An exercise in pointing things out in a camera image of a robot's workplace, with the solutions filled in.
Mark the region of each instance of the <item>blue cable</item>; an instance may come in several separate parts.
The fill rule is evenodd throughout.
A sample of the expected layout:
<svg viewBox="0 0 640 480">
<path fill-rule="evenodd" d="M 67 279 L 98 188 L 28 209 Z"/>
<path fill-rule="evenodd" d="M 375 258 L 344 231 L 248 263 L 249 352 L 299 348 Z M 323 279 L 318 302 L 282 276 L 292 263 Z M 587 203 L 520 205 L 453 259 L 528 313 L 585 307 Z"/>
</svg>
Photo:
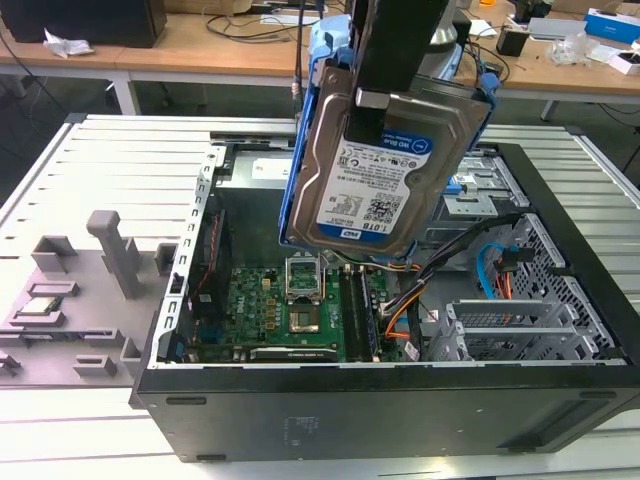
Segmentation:
<svg viewBox="0 0 640 480">
<path fill-rule="evenodd" d="M 491 284 L 487 279 L 487 272 L 484 270 L 484 254 L 487 253 L 487 250 L 490 248 L 497 248 L 501 252 L 504 252 L 504 245 L 500 245 L 499 243 L 489 242 L 484 247 L 480 249 L 478 252 L 478 256 L 476 257 L 476 271 L 478 272 L 478 279 L 480 279 L 480 285 L 482 285 L 482 289 L 484 293 L 487 295 L 487 298 L 493 300 L 495 295 L 493 294 L 493 289 L 491 288 Z"/>
</svg>

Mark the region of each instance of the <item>screw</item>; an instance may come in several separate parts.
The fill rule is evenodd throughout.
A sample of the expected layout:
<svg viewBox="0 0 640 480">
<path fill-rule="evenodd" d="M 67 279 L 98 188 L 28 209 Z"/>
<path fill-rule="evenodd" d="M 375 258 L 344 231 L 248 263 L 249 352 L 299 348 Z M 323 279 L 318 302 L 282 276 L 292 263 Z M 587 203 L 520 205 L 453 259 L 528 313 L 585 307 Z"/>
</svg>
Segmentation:
<svg viewBox="0 0 640 480">
<path fill-rule="evenodd" d="M 419 173 L 414 173 L 409 177 L 409 183 L 411 185 L 418 185 L 422 181 L 422 175 Z"/>
</svg>

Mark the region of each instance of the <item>green circuit board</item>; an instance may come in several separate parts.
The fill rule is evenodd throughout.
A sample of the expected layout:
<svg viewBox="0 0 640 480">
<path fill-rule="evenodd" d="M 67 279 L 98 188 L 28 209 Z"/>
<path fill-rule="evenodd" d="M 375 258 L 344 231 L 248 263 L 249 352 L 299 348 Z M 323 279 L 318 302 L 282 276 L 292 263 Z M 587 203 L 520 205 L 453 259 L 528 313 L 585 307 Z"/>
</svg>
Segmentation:
<svg viewBox="0 0 640 480">
<path fill-rule="evenodd" d="M 232 361 L 234 350 L 257 347 L 324 348 L 337 352 L 338 361 L 345 361 L 343 318 L 339 270 L 326 269 L 320 279 L 314 269 L 293 269 L 290 286 L 321 287 L 323 300 L 319 305 L 285 298 L 285 268 L 235 267 L 231 274 L 226 318 L 215 342 L 211 328 L 198 329 L 199 361 L 206 363 Z M 368 275 L 371 302 L 386 301 L 384 276 Z"/>
</svg>

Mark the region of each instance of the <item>floor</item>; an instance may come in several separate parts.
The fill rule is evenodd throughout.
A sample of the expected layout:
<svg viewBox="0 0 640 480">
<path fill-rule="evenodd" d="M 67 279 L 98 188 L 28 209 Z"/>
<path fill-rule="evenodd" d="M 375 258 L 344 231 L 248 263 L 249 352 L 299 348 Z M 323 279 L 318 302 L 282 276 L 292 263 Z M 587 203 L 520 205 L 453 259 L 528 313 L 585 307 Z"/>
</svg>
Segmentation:
<svg viewBox="0 0 640 480">
<path fill-rule="evenodd" d="M 98 80 L 50 78 L 46 87 L 70 112 L 119 114 L 117 105 L 106 100 L 106 82 Z M 139 82 L 136 89 L 142 112 L 147 115 L 200 115 L 242 117 L 288 117 L 290 91 L 286 88 L 222 85 L 169 84 L 173 103 L 163 102 L 160 86 Z M 14 98 L 0 85 L 0 204 L 4 203 L 38 155 L 64 121 L 66 115 L 39 86 L 27 88 L 27 96 Z M 634 128 L 608 117 L 598 105 L 561 103 L 553 120 L 539 118 L 542 101 L 501 100 L 492 123 L 512 125 L 573 125 L 588 137 L 619 167 L 640 144 Z M 634 107 L 614 106 L 633 111 Z M 614 113 L 624 123 L 640 125 L 640 114 Z M 634 184 L 640 183 L 640 155 L 627 172 Z"/>
</svg>

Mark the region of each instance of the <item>cardboard box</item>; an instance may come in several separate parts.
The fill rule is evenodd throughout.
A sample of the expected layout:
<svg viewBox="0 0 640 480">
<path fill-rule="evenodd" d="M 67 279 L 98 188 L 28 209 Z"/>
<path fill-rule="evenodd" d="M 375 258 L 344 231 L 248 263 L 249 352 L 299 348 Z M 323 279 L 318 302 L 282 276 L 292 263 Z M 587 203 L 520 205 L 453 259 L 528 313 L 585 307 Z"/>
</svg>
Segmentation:
<svg viewBox="0 0 640 480">
<path fill-rule="evenodd" d="M 202 13 L 207 15 L 235 15 L 251 8 L 252 0 L 164 0 L 169 13 Z"/>
<path fill-rule="evenodd" d="M 551 6 L 554 12 L 586 15 L 590 8 L 604 8 L 610 0 L 555 0 Z"/>
<path fill-rule="evenodd" d="M 631 44 L 640 38 L 640 19 L 629 15 L 603 15 L 595 8 L 585 17 L 589 35 Z"/>
<path fill-rule="evenodd" d="M 586 15 L 590 8 L 605 8 L 616 10 L 625 15 L 637 16 L 640 12 L 640 5 L 637 3 L 617 3 L 610 0 L 555 0 L 551 6 L 554 12 L 573 13 Z"/>
<path fill-rule="evenodd" d="M 640 75 L 640 55 L 621 53 L 609 60 L 609 65 L 625 75 Z"/>
</svg>

